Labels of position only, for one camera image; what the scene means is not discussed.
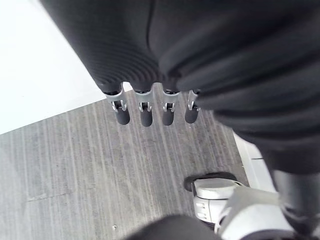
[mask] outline black fabric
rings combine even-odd
[[[154,82],[199,89],[196,104],[275,168],[284,155],[274,149],[318,140],[319,1],[41,1],[103,92],[123,81],[138,91]]]
[[[177,92],[148,51],[150,0],[41,2],[103,92],[116,91],[124,81],[139,92],[154,82]]]
[[[168,216],[126,240],[220,240],[220,237],[199,220],[188,216]]]

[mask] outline gray striped carpet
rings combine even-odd
[[[247,182],[230,129],[204,111],[185,123],[187,95],[170,127],[159,93],[149,128],[127,98],[126,126],[102,100],[0,135],[0,240],[118,240],[192,215],[186,176],[224,170]]]

